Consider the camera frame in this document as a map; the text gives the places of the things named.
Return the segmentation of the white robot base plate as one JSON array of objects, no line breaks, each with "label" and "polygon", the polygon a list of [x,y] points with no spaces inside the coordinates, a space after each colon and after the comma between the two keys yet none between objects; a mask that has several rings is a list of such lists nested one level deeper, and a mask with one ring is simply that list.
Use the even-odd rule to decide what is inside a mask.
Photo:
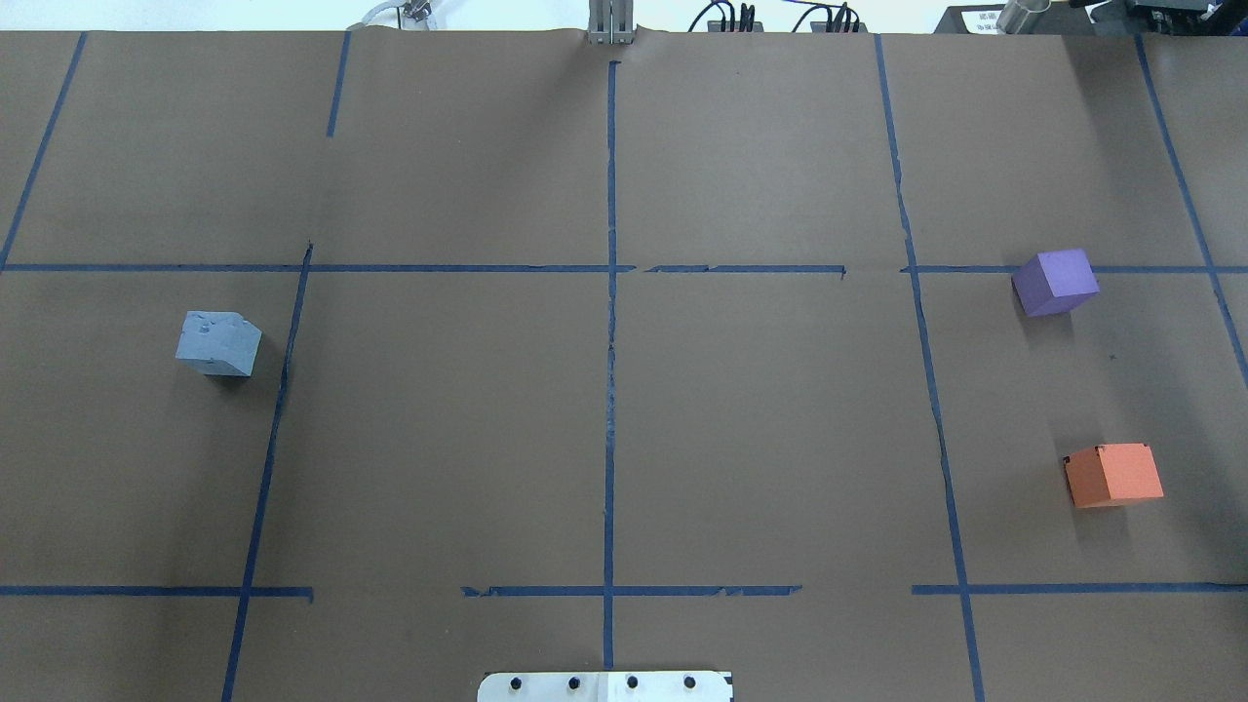
[{"label": "white robot base plate", "polygon": [[734,701],[718,671],[499,672],[478,685],[478,701]]}]

